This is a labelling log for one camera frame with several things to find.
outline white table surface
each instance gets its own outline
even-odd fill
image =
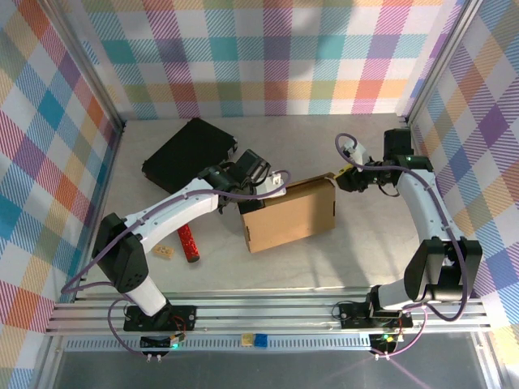
[[[148,181],[141,165],[186,123],[186,120],[133,121],[118,152],[105,215],[124,217],[168,194]],[[397,128],[395,115],[291,116],[274,118],[215,118],[208,122],[234,135],[240,156],[253,149],[273,169],[288,169],[293,181],[337,172],[345,163],[338,156],[338,132],[355,135],[379,160],[383,133]],[[368,286],[403,276],[418,247],[418,236],[402,198],[384,196],[376,187],[362,194],[337,190],[333,231],[250,254],[243,237],[237,206],[201,216],[189,225],[200,261],[188,263],[176,233],[162,244],[175,249],[173,258],[148,254],[150,275],[163,292],[220,289],[318,288]],[[106,280],[94,267],[88,282]],[[88,294],[110,288],[90,289]]]

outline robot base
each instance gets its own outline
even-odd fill
[[[126,332],[193,331],[196,322],[196,306],[172,306],[167,304],[153,316],[147,316],[138,306],[129,306],[124,322]]]
[[[347,302],[339,304],[341,328],[413,328],[411,316],[401,311],[374,311],[369,302]]]

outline plaid wallpaper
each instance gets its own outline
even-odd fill
[[[461,230],[483,245],[476,291],[493,320],[495,342],[505,363],[517,369],[518,0],[483,3],[415,124],[448,209]]]
[[[36,0],[0,10],[0,387],[23,388],[116,136]]]
[[[423,83],[427,79],[429,72],[432,69],[438,55],[440,54],[442,48],[444,47],[445,42],[447,41],[448,34],[451,32],[454,23],[457,20],[457,17],[460,14],[461,8],[465,0],[456,0],[456,5],[450,11],[450,14],[447,19],[447,23],[445,23],[443,29],[441,30],[440,36],[438,36],[438,40],[436,41],[433,50],[430,52],[429,57],[427,59],[426,65],[422,68],[422,73],[418,77],[418,81],[414,84],[413,91],[411,92],[410,98],[407,101],[404,101],[405,108],[401,113],[402,116],[408,116],[411,108],[413,107],[420,90],[422,89]]]
[[[456,0],[62,4],[123,117],[155,119],[395,112]]]

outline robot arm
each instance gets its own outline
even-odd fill
[[[354,156],[349,139],[342,149],[345,155]],[[429,190],[439,200],[440,209],[449,223],[454,238],[461,247],[465,268],[468,295],[472,292],[483,251],[478,241],[467,240],[453,223],[436,185],[431,162],[425,156],[414,156],[409,130],[389,130],[384,134],[384,160],[373,161],[366,166],[400,166],[404,169],[361,170],[346,166],[336,176],[342,190],[363,192],[369,185],[392,184],[407,204],[418,231],[420,246],[405,269],[404,278],[392,284],[377,285],[368,295],[370,315],[381,311],[401,311],[413,302],[460,301],[463,289],[461,269],[453,248],[452,238],[442,223],[439,207]],[[360,144],[355,145],[359,151]],[[414,175],[428,185],[425,187]]]
[[[157,317],[157,327],[160,327],[164,316],[171,313],[169,303],[149,275],[146,253],[191,220],[217,209],[221,211],[232,201],[221,193],[264,195],[280,188],[269,197],[283,195],[285,185],[281,174],[269,174],[269,167],[265,160],[247,150],[235,164],[205,169],[182,190],[143,211],[124,219],[114,213],[106,216],[92,256],[96,257],[117,235],[137,224],[98,265],[118,292],[126,294],[146,316]]]

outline cardboard box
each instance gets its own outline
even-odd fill
[[[251,253],[335,228],[335,186],[328,173],[295,182],[284,196],[265,199],[265,207],[242,214]]]

